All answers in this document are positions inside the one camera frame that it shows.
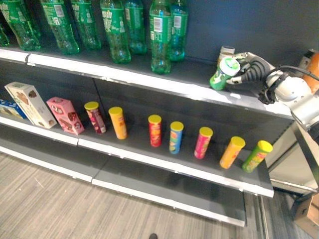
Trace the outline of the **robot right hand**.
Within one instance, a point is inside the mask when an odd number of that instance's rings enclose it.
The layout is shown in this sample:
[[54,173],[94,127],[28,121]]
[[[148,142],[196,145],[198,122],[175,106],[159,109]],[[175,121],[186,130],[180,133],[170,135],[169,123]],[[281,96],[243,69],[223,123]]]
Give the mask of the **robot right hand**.
[[234,77],[226,80],[226,83],[230,85],[265,82],[268,73],[275,68],[268,61],[251,52],[237,53],[233,57],[240,63],[240,70]]

